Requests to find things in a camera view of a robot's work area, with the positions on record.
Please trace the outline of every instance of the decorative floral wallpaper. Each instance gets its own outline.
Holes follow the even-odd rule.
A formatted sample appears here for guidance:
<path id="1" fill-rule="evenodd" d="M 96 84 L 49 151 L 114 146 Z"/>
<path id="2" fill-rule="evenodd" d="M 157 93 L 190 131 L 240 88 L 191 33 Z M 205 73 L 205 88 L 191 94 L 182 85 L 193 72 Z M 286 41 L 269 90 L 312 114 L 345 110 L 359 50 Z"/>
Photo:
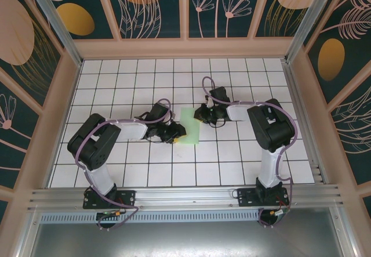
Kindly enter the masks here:
<path id="1" fill-rule="evenodd" d="M 267 0 L 256 37 L 293 37 L 313 0 Z"/>
<path id="2" fill-rule="evenodd" d="M 110 1 L 122 38 L 180 38 L 179 0 Z"/>
<path id="3" fill-rule="evenodd" d="M 308 52 L 327 102 L 371 60 L 371 0 L 340 0 Z"/>
<path id="4" fill-rule="evenodd" d="M 14 188 L 39 116 L 0 82 L 0 185 Z"/>
<path id="5" fill-rule="evenodd" d="M 43 105 L 60 54 L 24 0 L 0 1 L 0 68 Z"/>
<path id="6" fill-rule="evenodd" d="M 190 0 L 190 38 L 247 37 L 257 0 Z"/>

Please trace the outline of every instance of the white tile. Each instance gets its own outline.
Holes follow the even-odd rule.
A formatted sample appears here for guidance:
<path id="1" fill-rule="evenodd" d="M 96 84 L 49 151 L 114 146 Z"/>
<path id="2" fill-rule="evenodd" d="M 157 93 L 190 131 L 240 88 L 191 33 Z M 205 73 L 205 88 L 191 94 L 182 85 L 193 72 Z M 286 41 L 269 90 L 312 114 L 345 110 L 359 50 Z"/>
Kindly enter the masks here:
<path id="1" fill-rule="evenodd" d="M 245 59 L 228 59 L 230 71 L 247 71 Z"/>
<path id="2" fill-rule="evenodd" d="M 173 164 L 173 186 L 195 186 L 196 171 L 194 163 Z"/>
<path id="3" fill-rule="evenodd" d="M 242 102 L 253 101 L 251 87 L 232 87 L 232 90 L 233 90 L 233 100 L 239 100 Z"/>
<path id="4" fill-rule="evenodd" d="M 172 145 L 166 143 L 151 143 L 150 163 L 171 163 Z"/>
<path id="5" fill-rule="evenodd" d="M 112 105 L 115 89 L 96 89 L 94 102 L 95 105 Z"/>
<path id="6" fill-rule="evenodd" d="M 294 145 L 290 147 L 286 154 L 288 155 L 288 160 L 307 160 L 307 151 L 305 150 L 303 140 L 296 140 Z"/>
<path id="7" fill-rule="evenodd" d="M 173 86 L 172 73 L 156 73 L 155 88 L 171 88 Z"/>
<path id="8" fill-rule="evenodd" d="M 138 60 L 138 73 L 154 73 L 155 72 L 155 59 Z"/>
<path id="9" fill-rule="evenodd" d="M 231 73 L 231 82 L 233 87 L 250 86 L 248 73 Z"/>
<path id="10" fill-rule="evenodd" d="M 281 169 L 281 171 L 280 171 L 279 175 L 281 176 L 282 179 L 291 178 L 289 164 L 288 164 L 287 161 L 282 161 L 280 169 Z M 288 184 L 288 183 L 290 183 L 290 180 L 284 180 L 283 183 Z"/>
<path id="11" fill-rule="evenodd" d="M 144 112 L 150 112 L 153 104 L 138 104 L 133 105 L 132 118 L 142 115 Z"/>
<path id="12" fill-rule="evenodd" d="M 67 143 L 63 143 L 59 152 L 57 164 L 74 164 L 74 156 L 67 150 Z"/>
<path id="13" fill-rule="evenodd" d="M 217 87 L 231 86 L 230 73 L 211 73 L 211 77 L 214 79 Z"/>
<path id="14" fill-rule="evenodd" d="M 291 102 L 291 96 L 288 87 L 271 87 L 272 95 L 281 102 Z"/>
<path id="15" fill-rule="evenodd" d="M 250 121 L 237 122 L 237 128 L 240 140 L 256 140 L 253 126 Z"/>
<path id="16" fill-rule="evenodd" d="M 118 69 L 119 73 L 136 73 L 138 60 L 121 60 Z"/>
<path id="17" fill-rule="evenodd" d="M 210 59 L 211 71 L 229 71 L 227 59 Z"/>
<path id="18" fill-rule="evenodd" d="M 195 146 L 191 144 L 174 144 L 173 162 L 195 162 Z"/>
<path id="19" fill-rule="evenodd" d="M 101 63 L 101 60 L 86 60 L 81 73 L 99 73 Z"/>
<path id="20" fill-rule="evenodd" d="M 219 161 L 241 161 L 238 141 L 218 141 Z"/>
<path id="21" fill-rule="evenodd" d="M 97 89 L 113 89 L 116 86 L 117 74 L 99 74 Z"/>
<path id="22" fill-rule="evenodd" d="M 309 161 L 289 161 L 294 183 L 314 183 Z"/>
<path id="23" fill-rule="evenodd" d="M 296 120 L 296 113 L 294 109 L 294 105 L 292 103 L 280 103 L 281 107 L 289 113 L 289 115 Z"/>
<path id="24" fill-rule="evenodd" d="M 116 89 L 114 104 L 132 104 L 134 89 Z"/>
<path id="25" fill-rule="evenodd" d="M 135 89 L 134 104 L 151 104 L 153 101 L 153 89 Z"/>
<path id="26" fill-rule="evenodd" d="M 221 162 L 220 181 L 222 186 L 244 184 L 241 162 Z"/>
<path id="27" fill-rule="evenodd" d="M 196 145 L 196 162 L 218 161 L 216 142 L 199 142 Z"/>
<path id="28" fill-rule="evenodd" d="M 57 165 L 51 187 L 74 187 L 77 165 Z"/>
<path id="29" fill-rule="evenodd" d="M 153 88 L 155 74 L 137 74 L 137 78 L 135 81 L 135 88 Z"/>
<path id="30" fill-rule="evenodd" d="M 192 71 L 192 59 L 175 59 L 175 73 L 190 73 Z"/>
<path id="31" fill-rule="evenodd" d="M 205 95 L 206 94 L 205 94 L 205 92 L 203 91 L 202 88 L 193 88 L 194 103 L 206 103 Z"/>
<path id="32" fill-rule="evenodd" d="M 168 99 L 173 102 L 173 89 L 172 88 L 157 88 L 155 89 L 153 102 L 156 103 L 160 99 Z"/>
<path id="33" fill-rule="evenodd" d="M 82 124 L 67 124 L 66 131 L 63 136 L 63 142 L 68 143 L 81 126 Z"/>
<path id="34" fill-rule="evenodd" d="M 297 128 L 297 138 L 298 139 L 302 139 L 303 136 L 301 135 L 301 129 L 300 129 L 300 125 L 297 121 L 295 121 L 295 124 L 296 124 L 296 128 Z"/>
<path id="35" fill-rule="evenodd" d="M 202 87 L 202 80 L 205 76 L 210 77 L 211 73 L 193 73 L 193 87 Z M 211 82 L 209 79 L 205 79 L 205 87 L 211 87 Z"/>
<path id="36" fill-rule="evenodd" d="M 98 74 L 81 74 L 78 89 L 95 89 L 98 82 Z"/>
<path id="37" fill-rule="evenodd" d="M 245 184 L 256 184 L 256 178 L 260 173 L 261 162 L 244 162 L 243 174 L 245 176 Z"/>
<path id="38" fill-rule="evenodd" d="M 86 176 L 81 168 L 77 172 L 75 187 L 88 187 L 90 186 Z"/>
<path id="39" fill-rule="evenodd" d="M 174 70 L 173 59 L 157 59 L 156 72 L 157 73 L 172 73 Z"/>
<path id="40" fill-rule="evenodd" d="M 251 90 L 255 102 L 266 102 L 272 98 L 271 89 L 269 87 L 252 87 Z"/>
<path id="41" fill-rule="evenodd" d="M 209 141 L 216 140 L 215 129 L 210 125 L 200 123 L 199 125 L 199 140 L 200 141 Z"/>
<path id="42" fill-rule="evenodd" d="M 218 141 L 238 140 L 236 122 L 225 122 L 225 125 L 216 129 Z"/>
<path id="43" fill-rule="evenodd" d="M 192 88 L 174 88 L 174 103 L 193 103 Z"/>
<path id="44" fill-rule="evenodd" d="M 112 164 L 112 163 L 124 164 L 125 158 L 126 158 L 127 147 L 128 147 L 128 144 L 125 142 L 123 143 L 116 142 L 106 162 L 108 164 Z"/>
<path id="45" fill-rule="evenodd" d="M 196 163 L 196 177 L 198 186 L 219 186 L 218 163 Z"/>
<path id="46" fill-rule="evenodd" d="M 192 87 L 192 73 L 174 73 L 174 87 Z"/>
<path id="47" fill-rule="evenodd" d="M 210 71 L 210 60 L 209 59 L 192 59 L 192 71 L 194 73 Z"/>
<path id="48" fill-rule="evenodd" d="M 90 116 L 91 106 L 72 106 L 68 122 L 84 123 Z"/>
<path id="49" fill-rule="evenodd" d="M 261 147 L 255 140 L 240 141 L 242 161 L 261 161 Z"/>
<path id="50" fill-rule="evenodd" d="M 282 71 L 282 64 L 280 59 L 270 59 L 270 58 L 264 58 L 265 63 L 265 69 L 267 71 Z"/>
<path id="51" fill-rule="evenodd" d="M 93 89 L 77 90 L 73 105 L 92 105 L 94 93 Z"/>
<path id="52" fill-rule="evenodd" d="M 126 164 L 123 186 L 147 186 L 148 164 Z"/>
<path id="53" fill-rule="evenodd" d="M 269 86 L 266 73 L 249 72 L 251 86 Z"/>
<path id="54" fill-rule="evenodd" d="M 173 104 L 173 114 L 175 115 L 174 121 L 180 121 L 181 109 L 182 108 L 193 108 L 193 104 Z"/>
<path id="55" fill-rule="evenodd" d="M 132 113 L 131 105 L 113 105 L 111 119 L 130 119 Z"/>
<path id="56" fill-rule="evenodd" d="M 263 59 L 247 58 L 248 71 L 265 71 Z"/>
<path id="57" fill-rule="evenodd" d="M 129 143 L 126 163 L 148 163 L 149 142 Z"/>
<path id="58" fill-rule="evenodd" d="M 92 114 L 98 113 L 102 117 L 109 119 L 111 116 L 111 105 L 93 105 Z"/>
<path id="59" fill-rule="evenodd" d="M 108 173 L 117 187 L 122 187 L 125 164 L 107 164 Z"/>
<path id="60" fill-rule="evenodd" d="M 100 73 L 118 73 L 120 60 L 103 60 Z"/>
<path id="61" fill-rule="evenodd" d="M 287 86 L 286 78 L 284 73 L 267 73 L 269 79 L 269 85 L 271 86 Z"/>
<path id="62" fill-rule="evenodd" d="M 135 86 L 134 73 L 131 74 L 119 74 L 117 76 L 116 88 L 134 88 Z"/>
<path id="63" fill-rule="evenodd" d="M 148 175 L 148 186 L 171 186 L 172 185 L 172 165 L 150 164 Z"/>

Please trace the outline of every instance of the purple cable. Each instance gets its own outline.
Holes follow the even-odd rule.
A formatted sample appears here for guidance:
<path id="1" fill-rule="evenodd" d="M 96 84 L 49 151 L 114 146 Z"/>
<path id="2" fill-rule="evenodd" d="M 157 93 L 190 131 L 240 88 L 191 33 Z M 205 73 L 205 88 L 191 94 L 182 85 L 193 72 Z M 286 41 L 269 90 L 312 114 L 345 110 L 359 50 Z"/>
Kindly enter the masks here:
<path id="1" fill-rule="evenodd" d="M 292 201 L 292 186 L 293 186 L 293 182 L 292 182 L 292 178 L 291 177 L 288 177 L 287 179 L 282 179 L 281 176 L 279 175 L 278 173 L 278 170 L 279 170 L 279 162 L 281 160 L 281 157 L 282 157 L 282 154 L 288 149 L 290 148 L 292 145 L 294 145 L 295 141 L 297 140 L 297 126 L 295 124 L 295 121 L 294 119 L 290 116 L 289 113 L 287 113 L 284 109 L 278 107 L 277 105 L 274 105 L 272 103 L 269 103 L 269 102 L 224 102 L 222 100 L 219 100 L 219 99 L 216 99 L 215 97 L 212 97 L 212 95 L 206 90 L 205 88 L 205 79 L 210 79 L 211 80 L 211 83 L 212 83 L 212 86 L 215 86 L 215 82 L 213 80 L 213 78 L 209 77 L 209 76 L 205 76 L 203 79 L 202 79 L 202 89 L 203 91 L 214 101 L 218 102 L 218 103 L 221 103 L 221 104 L 226 104 L 226 105 L 237 105 L 237 104 L 243 104 L 243 105 L 266 105 L 266 106 L 270 106 L 270 107 L 273 107 L 274 109 L 277 109 L 278 111 L 282 112 L 283 114 L 285 114 L 289 121 L 291 122 L 291 124 L 293 125 L 294 127 L 294 139 L 292 140 L 292 142 L 290 144 L 288 144 L 285 148 L 283 148 L 283 150 L 279 153 L 278 157 L 277 157 L 277 161 L 276 161 L 276 177 L 281 180 L 281 181 L 286 181 L 286 180 L 289 180 L 290 181 L 290 197 L 289 197 L 289 205 L 288 205 L 288 208 L 290 209 L 291 207 L 291 201 Z M 259 210 L 259 223 L 261 225 L 268 225 L 268 223 L 262 221 L 260 219 L 260 216 L 261 216 L 261 213 L 264 211 L 264 208 L 260 209 Z"/>
<path id="2" fill-rule="evenodd" d="M 154 123 L 156 123 L 156 122 L 160 122 L 160 121 L 162 121 L 163 119 L 165 119 L 166 118 L 166 116 L 170 113 L 170 108 L 171 108 L 171 102 L 170 102 L 170 100 L 168 100 L 168 99 L 160 99 L 159 101 L 158 101 L 158 103 L 159 102 L 161 102 L 161 101 L 166 101 L 167 103 L 168 103 L 168 105 L 169 105 L 169 108 L 168 108 L 168 111 L 166 112 L 166 114 L 163 116 L 163 117 L 161 117 L 160 119 L 157 119 L 157 120 L 155 120 L 155 121 L 140 121 L 140 120 L 136 120 L 136 119 L 133 119 L 133 120 L 127 120 L 127 119 L 121 119 L 121 120 L 109 120 L 109 121 L 105 121 L 105 122 L 102 122 L 101 124 L 98 124 L 98 126 L 97 127 L 95 127 L 88 135 L 87 135 L 87 137 L 85 137 L 85 139 L 82 141 L 82 143 L 81 143 L 81 145 L 80 145 L 80 147 L 79 147 L 79 149 L 77 150 L 77 152 L 76 152 L 76 156 L 75 156 L 75 163 L 76 163 L 76 165 L 78 166 L 78 167 L 80 167 L 82 170 L 83 170 L 83 172 L 84 172 L 84 174 L 85 174 L 85 178 L 86 178 L 86 180 L 89 182 L 89 184 L 90 184 L 90 186 L 91 186 L 91 188 L 103 199 L 103 200 L 105 200 L 105 201 L 107 201 L 107 202 L 109 202 L 109 203 L 111 203 L 111 204 L 113 204 L 113 205 L 116 205 L 116 206 L 118 206 L 118 207 L 121 207 L 121 208 L 126 208 L 126 209 L 135 209 L 135 211 L 133 212 L 133 213 L 131 213 L 125 220 L 123 220 L 122 222 L 120 222 L 120 223 L 117 223 L 117 224 L 115 224 L 115 225 L 113 225 L 113 227 L 111 227 L 110 229 L 111 230 L 113 230 L 113 229 L 115 229 L 115 228 L 118 228 L 118 227 L 120 227 L 120 226 L 122 226 L 126 221 L 128 221 L 133 215 L 135 215 L 137 212 L 138 212 L 138 210 L 139 210 L 139 208 L 138 207 L 136 207 L 136 206 L 131 206 L 131 205 L 125 205 L 125 204 L 120 204 L 120 203 L 117 203 L 117 202 L 115 202 L 115 201 L 113 201 L 113 200 L 111 200 L 111 199 L 108 199 L 107 197 L 105 197 L 103 194 L 101 194 L 101 192 L 99 192 L 99 190 L 94 186 L 94 184 L 93 184 L 93 181 L 90 179 L 90 177 L 89 177 L 89 174 L 86 172 L 86 167 L 84 166 L 84 165 L 81 165 L 80 163 L 79 163 L 79 156 L 80 156 L 80 153 L 81 153 L 81 151 L 82 151 L 82 149 L 83 149 L 83 147 L 85 146 L 85 144 L 88 142 L 88 140 L 90 139 L 90 137 L 92 137 L 93 136 L 93 134 L 94 133 L 96 133 L 100 128 L 102 128 L 103 126 L 105 126 L 105 125 L 108 125 L 108 124 L 118 124 L 118 123 L 127 123 L 127 122 L 138 122 L 138 123 L 141 123 L 141 124 L 154 124 Z M 102 217 L 101 219 L 99 219 L 99 221 L 98 221 L 98 226 L 99 226 L 99 228 L 100 228 L 100 230 L 102 230 L 103 228 L 102 228 L 102 226 L 100 225 L 100 222 L 101 222 L 101 220 L 103 219 L 104 217 Z"/>

